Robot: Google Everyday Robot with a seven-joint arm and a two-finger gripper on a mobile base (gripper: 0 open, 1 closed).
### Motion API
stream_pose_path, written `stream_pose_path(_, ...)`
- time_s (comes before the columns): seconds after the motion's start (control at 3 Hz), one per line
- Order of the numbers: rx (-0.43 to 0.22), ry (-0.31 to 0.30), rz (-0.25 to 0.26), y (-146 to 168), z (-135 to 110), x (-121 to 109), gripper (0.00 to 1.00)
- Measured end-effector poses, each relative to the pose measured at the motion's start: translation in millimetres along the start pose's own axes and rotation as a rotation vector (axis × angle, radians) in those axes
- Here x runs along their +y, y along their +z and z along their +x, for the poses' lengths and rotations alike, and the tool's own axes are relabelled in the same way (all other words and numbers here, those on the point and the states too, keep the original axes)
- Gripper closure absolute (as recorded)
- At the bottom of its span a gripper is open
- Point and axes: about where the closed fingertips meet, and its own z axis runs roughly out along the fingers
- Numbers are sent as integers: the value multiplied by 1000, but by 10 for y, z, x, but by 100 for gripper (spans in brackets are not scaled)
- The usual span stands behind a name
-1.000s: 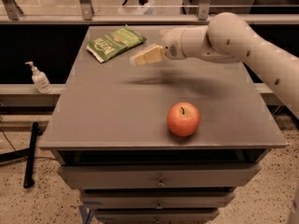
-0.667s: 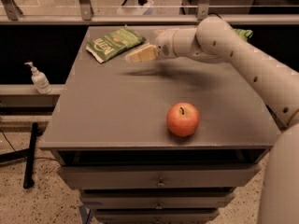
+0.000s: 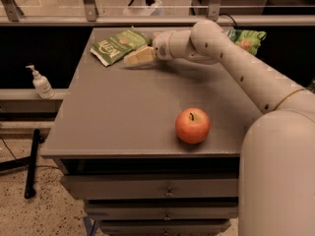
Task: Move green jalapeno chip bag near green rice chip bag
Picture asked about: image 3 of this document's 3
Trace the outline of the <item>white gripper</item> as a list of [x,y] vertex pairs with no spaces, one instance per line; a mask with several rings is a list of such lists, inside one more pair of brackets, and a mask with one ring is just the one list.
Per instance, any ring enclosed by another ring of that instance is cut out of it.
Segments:
[[170,52],[170,38],[173,30],[156,32],[154,34],[153,47],[143,47],[124,57],[124,62],[128,65],[143,64],[156,59],[171,60],[173,56]]

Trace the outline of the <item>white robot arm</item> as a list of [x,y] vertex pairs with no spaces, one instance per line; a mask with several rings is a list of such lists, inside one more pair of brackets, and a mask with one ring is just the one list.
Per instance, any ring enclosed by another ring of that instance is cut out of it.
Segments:
[[217,23],[158,33],[128,64],[210,57],[262,112],[242,143],[238,236],[315,236],[315,93],[231,41]]

